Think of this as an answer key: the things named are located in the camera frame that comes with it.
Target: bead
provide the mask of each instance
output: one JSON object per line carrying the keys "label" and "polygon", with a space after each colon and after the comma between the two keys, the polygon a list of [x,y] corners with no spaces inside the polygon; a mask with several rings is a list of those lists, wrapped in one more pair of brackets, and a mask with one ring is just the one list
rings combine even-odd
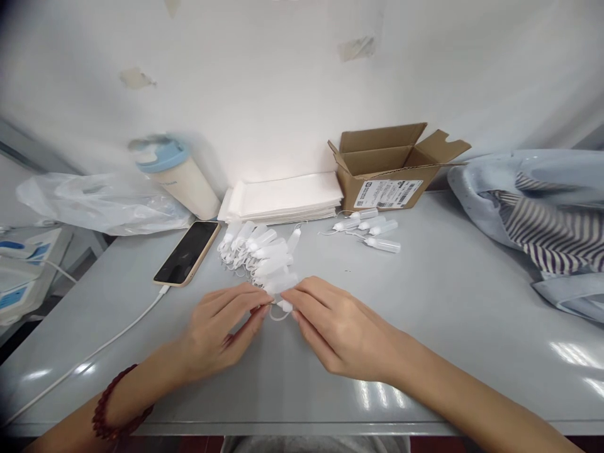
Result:
{"label": "bead", "polygon": [[130,371],[134,370],[134,368],[136,367],[137,365],[134,364],[119,373],[112,380],[111,384],[109,384],[109,386],[101,394],[97,406],[94,409],[94,417],[92,418],[92,427],[94,428],[94,435],[96,437],[101,437],[102,439],[116,440],[119,436],[123,434],[130,435],[137,430],[141,423],[143,423],[145,419],[149,416],[149,414],[151,414],[151,412],[153,411],[153,406],[148,407],[147,409],[145,409],[141,416],[134,418],[130,423],[126,424],[121,429],[114,429],[107,426],[105,420],[107,401],[109,400],[109,397],[115,389],[115,386],[121,381],[124,376],[126,376]]}

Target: person's right hand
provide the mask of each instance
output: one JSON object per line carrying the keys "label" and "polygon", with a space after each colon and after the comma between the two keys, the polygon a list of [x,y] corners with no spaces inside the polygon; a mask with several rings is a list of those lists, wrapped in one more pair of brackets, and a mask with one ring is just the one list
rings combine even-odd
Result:
{"label": "person's right hand", "polygon": [[388,383],[412,338],[343,289],[319,277],[281,294],[317,357],[331,373]]}

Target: barcode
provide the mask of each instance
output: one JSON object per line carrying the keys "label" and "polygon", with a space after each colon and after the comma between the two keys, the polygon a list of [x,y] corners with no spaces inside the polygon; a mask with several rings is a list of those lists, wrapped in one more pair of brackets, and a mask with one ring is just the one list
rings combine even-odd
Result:
{"label": "barcode", "polygon": [[413,190],[414,187],[415,187],[415,182],[413,184],[409,184],[409,187],[407,187],[405,189],[405,191],[403,192],[402,197],[398,200],[399,204],[403,203],[403,201],[405,200],[405,197],[407,197],[407,195],[409,195],[409,193]]}

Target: phone screen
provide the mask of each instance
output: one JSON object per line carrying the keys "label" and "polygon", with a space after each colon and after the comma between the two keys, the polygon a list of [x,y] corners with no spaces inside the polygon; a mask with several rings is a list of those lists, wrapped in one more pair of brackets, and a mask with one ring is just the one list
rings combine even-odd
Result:
{"label": "phone screen", "polygon": [[217,228],[217,223],[193,223],[153,280],[161,283],[183,283]]}

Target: box flap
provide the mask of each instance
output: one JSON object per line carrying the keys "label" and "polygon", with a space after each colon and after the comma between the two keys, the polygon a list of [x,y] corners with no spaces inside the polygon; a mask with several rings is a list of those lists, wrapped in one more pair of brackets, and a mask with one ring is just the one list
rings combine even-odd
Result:
{"label": "box flap", "polygon": [[455,159],[458,155],[472,147],[463,140],[447,142],[448,136],[448,133],[438,129],[428,138],[415,145],[415,147],[441,164]]}
{"label": "box flap", "polygon": [[366,175],[361,175],[361,176],[356,176],[357,178],[363,178],[365,180],[369,180],[369,179],[376,179],[378,177],[381,176],[385,176],[385,175],[389,175],[392,173],[397,173],[397,172],[404,172],[407,170],[417,170],[417,169],[421,169],[421,168],[448,168],[448,167],[457,167],[460,165],[467,165],[467,162],[460,162],[458,164],[428,164],[428,165],[416,165],[414,167],[404,167],[398,170],[390,170],[387,172],[380,172],[380,173],[371,173],[371,174],[366,174]]}
{"label": "box flap", "polygon": [[427,123],[389,128],[342,132],[340,152],[367,151],[414,145],[426,129]]}
{"label": "box flap", "polygon": [[344,159],[342,158],[342,155],[338,151],[338,148],[335,147],[335,145],[331,142],[331,140],[327,140],[327,144],[332,149],[333,157],[334,157],[336,163],[342,168],[342,170],[344,170],[346,173],[350,174],[350,171],[348,170],[348,166],[346,165],[346,162],[344,162]]}

